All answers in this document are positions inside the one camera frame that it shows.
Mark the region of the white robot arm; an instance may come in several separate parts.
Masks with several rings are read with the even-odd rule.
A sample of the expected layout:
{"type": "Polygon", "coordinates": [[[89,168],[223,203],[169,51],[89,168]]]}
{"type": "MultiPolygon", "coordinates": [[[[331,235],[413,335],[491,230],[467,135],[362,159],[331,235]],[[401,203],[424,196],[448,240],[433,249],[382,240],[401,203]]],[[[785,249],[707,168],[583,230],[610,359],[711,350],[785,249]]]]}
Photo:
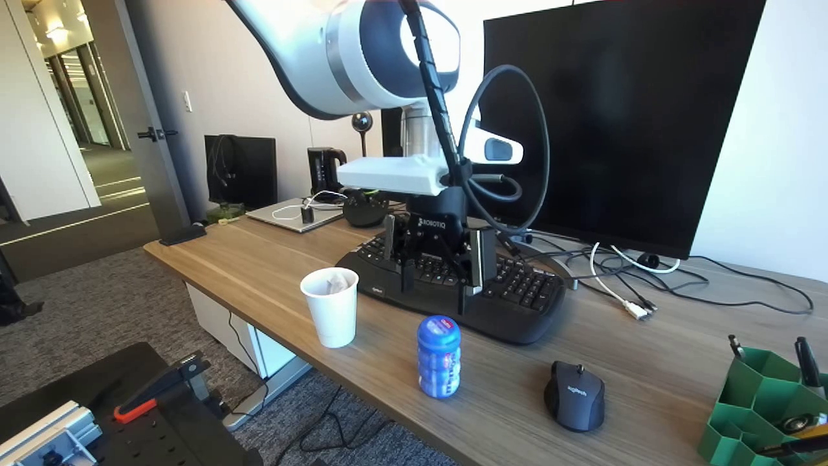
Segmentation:
{"type": "Polygon", "coordinates": [[[452,142],[445,94],[461,75],[461,29],[430,0],[341,0],[329,12],[297,12],[291,0],[227,0],[263,49],[283,91],[315,119],[373,110],[430,110],[433,142],[398,163],[358,163],[360,190],[459,200],[467,220],[469,168],[452,142]]]}

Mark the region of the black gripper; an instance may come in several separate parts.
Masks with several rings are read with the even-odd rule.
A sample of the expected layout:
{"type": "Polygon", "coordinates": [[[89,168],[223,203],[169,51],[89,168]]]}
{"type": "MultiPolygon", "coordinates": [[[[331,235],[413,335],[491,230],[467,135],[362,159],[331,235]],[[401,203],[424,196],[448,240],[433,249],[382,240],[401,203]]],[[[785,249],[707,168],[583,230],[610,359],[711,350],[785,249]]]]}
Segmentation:
{"type": "Polygon", "coordinates": [[[469,229],[469,200],[461,190],[412,196],[401,216],[382,217],[382,265],[390,283],[398,283],[398,267],[412,270],[421,256],[434,256],[461,283],[459,310],[467,310],[496,273],[496,232],[469,229]]]}

